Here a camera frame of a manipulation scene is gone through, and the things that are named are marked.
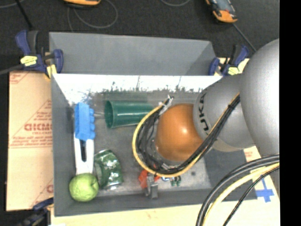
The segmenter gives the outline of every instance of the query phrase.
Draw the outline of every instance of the blue cross mark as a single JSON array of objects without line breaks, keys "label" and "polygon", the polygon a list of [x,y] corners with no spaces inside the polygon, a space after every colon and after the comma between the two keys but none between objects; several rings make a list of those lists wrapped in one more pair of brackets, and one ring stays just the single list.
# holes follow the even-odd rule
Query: blue cross mark
[{"label": "blue cross mark", "polygon": [[270,202],[270,196],[274,196],[273,190],[268,189],[264,179],[261,180],[264,189],[255,190],[257,197],[263,197],[265,202]]}]

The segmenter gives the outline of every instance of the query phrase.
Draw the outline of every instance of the blue toy block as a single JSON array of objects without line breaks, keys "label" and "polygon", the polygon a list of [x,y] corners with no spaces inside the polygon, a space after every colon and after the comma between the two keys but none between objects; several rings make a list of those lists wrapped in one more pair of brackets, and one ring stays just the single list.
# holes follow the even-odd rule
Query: blue toy block
[{"label": "blue toy block", "polygon": [[75,137],[87,141],[95,138],[94,110],[85,103],[78,103],[74,109]]}]

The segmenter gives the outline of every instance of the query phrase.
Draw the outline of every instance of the blue clamp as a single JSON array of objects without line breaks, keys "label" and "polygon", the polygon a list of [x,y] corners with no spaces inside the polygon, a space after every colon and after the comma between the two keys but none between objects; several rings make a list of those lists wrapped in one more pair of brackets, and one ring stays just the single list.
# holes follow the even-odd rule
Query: blue clamp
[{"label": "blue clamp", "polygon": [[38,54],[35,48],[37,34],[38,31],[28,32],[27,30],[22,30],[15,36],[17,46],[22,50],[24,56],[37,57],[37,60],[31,65],[23,65],[23,70],[37,70],[48,75],[48,65],[45,63],[45,60],[53,58],[56,71],[60,73],[63,68],[63,52],[60,49],[54,49],[54,51],[47,56]]},{"label": "blue clamp", "polygon": [[217,73],[220,76],[229,76],[239,73],[238,66],[248,55],[249,49],[245,45],[235,45],[229,60],[226,58],[225,62],[221,64],[219,58],[215,57],[211,61],[208,75]]},{"label": "blue clamp", "polygon": [[34,205],[32,209],[35,213],[25,218],[22,222],[15,224],[15,226],[37,226],[45,219],[48,225],[50,223],[50,213],[46,207],[53,203],[54,199],[49,198]]}]

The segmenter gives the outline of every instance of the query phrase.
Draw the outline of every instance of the yellow clamp label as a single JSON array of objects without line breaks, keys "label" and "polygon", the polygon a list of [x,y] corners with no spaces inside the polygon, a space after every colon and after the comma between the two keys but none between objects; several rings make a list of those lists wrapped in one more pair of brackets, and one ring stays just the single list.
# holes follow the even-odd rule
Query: yellow clamp label
[{"label": "yellow clamp label", "polygon": [[239,74],[239,72],[239,69],[236,67],[230,67],[228,71],[229,75]]},{"label": "yellow clamp label", "polygon": [[34,65],[37,63],[38,57],[36,56],[30,56],[26,55],[23,58],[21,58],[20,62],[25,66]]},{"label": "yellow clamp label", "polygon": [[51,78],[51,75],[54,73],[57,73],[56,71],[56,66],[55,65],[50,65],[47,67],[47,72],[48,72],[48,76],[49,78]]}]

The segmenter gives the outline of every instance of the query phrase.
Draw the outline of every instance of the red object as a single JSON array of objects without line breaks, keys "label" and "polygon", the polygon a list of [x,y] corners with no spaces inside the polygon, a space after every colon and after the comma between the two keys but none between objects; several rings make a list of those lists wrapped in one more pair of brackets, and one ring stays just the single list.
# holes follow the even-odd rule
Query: red object
[{"label": "red object", "polygon": [[[144,169],[144,170],[140,173],[140,175],[139,175],[139,177],[138,177],[138,180],[139,180],[139,182],[140,182],[140,186],[141,186],[142,188],[147,188],[147,174],[148,174],[147,170]],[[159,176],[155,176],[155,179],[154,179],[155,182],[157,182],[159,178],[160,178]]]}]

